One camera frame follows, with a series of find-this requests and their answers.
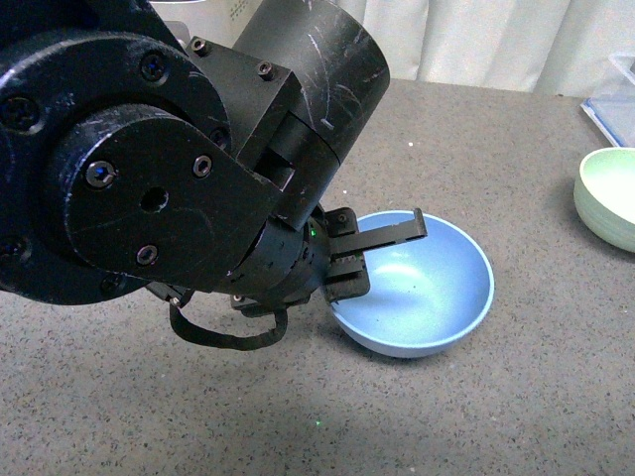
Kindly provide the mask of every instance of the green bowl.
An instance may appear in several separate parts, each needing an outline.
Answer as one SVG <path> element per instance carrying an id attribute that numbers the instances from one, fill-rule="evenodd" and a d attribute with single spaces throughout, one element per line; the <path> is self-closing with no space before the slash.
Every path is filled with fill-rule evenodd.
<path id="1" fill-rule="evenodd" d="M 635 253 L 635 149 L 600 149 L 586 156 L 575 179 L 573 199 L 593 233 Z"/>

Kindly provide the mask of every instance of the gray speckled countertop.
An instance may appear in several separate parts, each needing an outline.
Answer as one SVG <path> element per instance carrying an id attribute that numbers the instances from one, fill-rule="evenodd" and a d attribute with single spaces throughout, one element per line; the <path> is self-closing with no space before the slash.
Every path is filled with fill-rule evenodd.
<path id="1" fill-rule="evenodd" d="M 2 295 L 0 473 L 633 474 L 635 255 L 575 213 L 577 165 L 607 145 L 578 104 L 394 81 L 330 187 L 326 208 L 420 206 L 489 256 L 494 305 L 439 356 L 373 355 L 319 296 L 244 354 L 181 342 L 145 291 Z M 187 311 L 244 328 L 225 297 Z"/>

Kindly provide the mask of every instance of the screw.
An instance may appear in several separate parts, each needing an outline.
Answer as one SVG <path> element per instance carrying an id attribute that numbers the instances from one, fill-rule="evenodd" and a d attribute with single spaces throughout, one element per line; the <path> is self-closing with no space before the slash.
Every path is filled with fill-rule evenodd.
<path id="1" fill-rule="evenodd" d="M 0 104 L 0 121 L 10 129 L 28 131 L 40 121 L 40 109 L 26 97 L 10 97 Z"/>
<path id="2" fill-rule="evenodd" d="M 221 151 L 227 149 L 227 146 L 229 145 L 229 134 L 227 133 L 227 130 L 222 127 L 211 131 L 211 134 L 209 134 L 209 139 L 211 140 L 211 142 L 216 144 Z"/>
<path id="3" fill-rule="evenodd" d="M 86 169 L 86 181 L 93 188 L 106 188 L 117 176 L 112 164 L 105 161 L 93 162 Z"/>
<path id="4" fill-rule="evenodd" d="M 197 38 L 191 44 L 191 50 L 200 57 L 206 57 L 211 52 L 211 44 L 202 38 Z"/>
<path id="5" fill-rule="evenodd" d="M 146 245 L 137 252 L 137 264 L 140 266 L 153 265 L 158 256 L 159 250 L 155 245 Z"/>
<path id="6" fill-rule="evenodd" d="M 208 156 L 200 156 L 194 161 L 192 171 L 199 179 L 204 179 L 211 172 L 211 159 Z"/>
<path id="7" fill-rule="evenodd" d="M 150 82 L 161 80 L 168 72 L 165 58 L 158 53 L 149 53 L 141 60 L 141 74 Z"/>
<path id="8" fill-rule="evenodd" d="M 29 258 L 29 247 L 22 238 L 6 236 L 0 240 L 0 262 L 18 258 L 25 261 Z"/>
<path id="9" fill-rule="evenodd" d="M 259 62 L 256 66 L 256 70 L 258 71 L 258 75 L 264 81 L 271 81 L 276 75 L 276 70 L 274 66 L 268 61 Z"/>
<path id="10" fill-rule="evenodd" d="M 108 275 L 102 280 L 99 288 L 104 295 L 112 296 L 123 287 L 124 282 L 125 278 L 121 275 Z"/>

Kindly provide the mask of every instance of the plastic container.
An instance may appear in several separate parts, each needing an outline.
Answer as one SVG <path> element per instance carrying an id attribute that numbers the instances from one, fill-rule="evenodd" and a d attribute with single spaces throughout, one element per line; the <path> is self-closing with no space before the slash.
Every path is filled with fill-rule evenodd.
<path id="1" fill-rule="evenodd" d="M 582 109 L 615 147 L 635 147 L 635 54 L 609 57 L 606 71 Z"/>

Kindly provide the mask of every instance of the blue bowl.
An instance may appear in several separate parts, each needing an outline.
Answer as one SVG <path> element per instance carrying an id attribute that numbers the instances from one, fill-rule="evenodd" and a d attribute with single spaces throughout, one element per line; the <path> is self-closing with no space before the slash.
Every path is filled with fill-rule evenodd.
<path id="1" fill-rule="evenodd" d="M 366 252 L 370 293 L 332 305 L 344 331 L 380 354 L 416 358 L 446 350 L 483 320 L 494 298 L 483 250 L 451 223 L 424 216 L 427 238 Z M 412 211 L 385 211 L 360 218 L 359 229 L 412 219 Z"/>

